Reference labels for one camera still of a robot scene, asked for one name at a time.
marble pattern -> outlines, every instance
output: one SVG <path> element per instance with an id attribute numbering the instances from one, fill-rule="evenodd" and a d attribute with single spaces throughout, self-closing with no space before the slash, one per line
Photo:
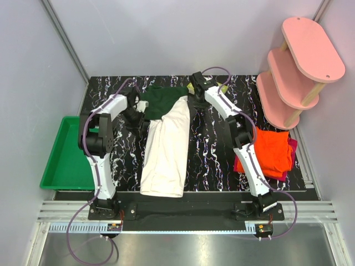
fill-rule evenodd
<path id="1" fill-rule="evenodd" d="M 116 92 L 128 76 L 92 77 L 85 96 L 82 111 L 89 111 L 102 104 L 110 94 Z M 141 92 L 149 85 L 186 86 L 188 76 L 137 76 Z M 223 83 L 227 76 L 215 76 Z M 256 76 L 231 77 L 226 96 L 263 130 L 280 131 L 265 119 L 256 87 Z M 233 171 L 235 154 L 224 144 L 224 122 L 218 112 L 209 107 L 197 111 L 190 109 L 190 140 L 187 173 L 184 191 L 248 191 L 244 174 Z M 124 119 L 114 120 L 114 149 L 111 153 L 111 170 L 118 191 L 139 191 L 144 161 L 147 130 L 142 138 L 136 138 L 125 129 Z M 287 175 L 286 182 L 270 180 L 273 187 L 281 190 L 304 191 L 305 183 L 296 158 L 295 166 Z"/>

pink shelf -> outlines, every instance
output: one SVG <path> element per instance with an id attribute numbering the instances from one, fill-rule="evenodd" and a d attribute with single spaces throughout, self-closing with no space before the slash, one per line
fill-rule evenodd
<path id="1" fill-rule="evenodd" d="M 267 60 L 278 95 L 285 104 L 295 109 L 307 110 L 318 103 L 317 95 L 308 106 L 301 104 L 315 84 L 298 70 L 290 50 L 275 48 L 269 52 Z"/>
<path id="2" fill-rule="evenodd" d="M 318 23 L 308 18 L 288 18 L 282 32 L 298 69 L 306 77 L 331 83 L 344 76 L 345 66 Z"/>
<path id="3" fill-rule="evenodd" d="M 289 107 L 280 99 L 272 75 L 267 72 L 259 74 L 256 85 L 267 121 L 278 129 L 288 130 L 297 126 L 300 117 L 290 127 L 284 126 L 285 121 L 297 110 Z"/>

metal floor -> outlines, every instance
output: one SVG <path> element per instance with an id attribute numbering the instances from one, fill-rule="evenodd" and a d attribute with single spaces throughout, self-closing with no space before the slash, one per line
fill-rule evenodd
<path id="1" fill-rule="evenodd" d="M 286 229 L 285 224 L 276 224 L 274 236 Z M 93 236 L 71 234 L 72 248 Z M 336 265 L 321 224 L 297 224 L 285 237 L 262 242 L 253 236 L 191 234 L 121 234 L 114 240 L 119 259 L 116 260 L 114 253 L 106 265 Z M 96 239 L 76 254 L 86 262 L 99 263 L 107 258 L 110 250 L 109 243 Z M 70 255 L 64 257 L 66 254 L 65 234 L 50 233 L 39 265 L 81 265 Z"/>

green tray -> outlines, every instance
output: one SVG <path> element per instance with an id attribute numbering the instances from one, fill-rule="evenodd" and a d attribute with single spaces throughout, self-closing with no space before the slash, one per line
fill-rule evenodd
<path id="1" fill-rule="evenodd" d="M 94 190 L 88 159 L 78 147 L 79 117 L 64 117 L 44 170 L 45 190 Z"/>

wooden shelf leg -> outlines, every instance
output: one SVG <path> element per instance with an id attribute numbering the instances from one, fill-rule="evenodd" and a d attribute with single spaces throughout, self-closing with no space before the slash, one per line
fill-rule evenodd
<path id="1" fill-rule="evenodd" d="M 301 101 L 301 104 L 303 106 L 307 106 L 308 104 L 310 104 L 314 100 L 314 98 L 321 92 L 325 85 L 326 83 L 318 82 L 313 87 L 313 89 L 307 94 L 307 96 Z"/>
<path id="2" fill-rule="evenodd" d="M 281 44 L 280 50 L 281 51 L 286 51 L 287 48 L 288 48 L 288 45 L 286 43 L 286 40 L 284 40 L 283 43 Z"/>
<path id="3" fill-rule="evenodd" d="M 283 124 L 285 127 L 290 127 L 293 122 L 300 116 L 302 110 L 296 110 Z"/>

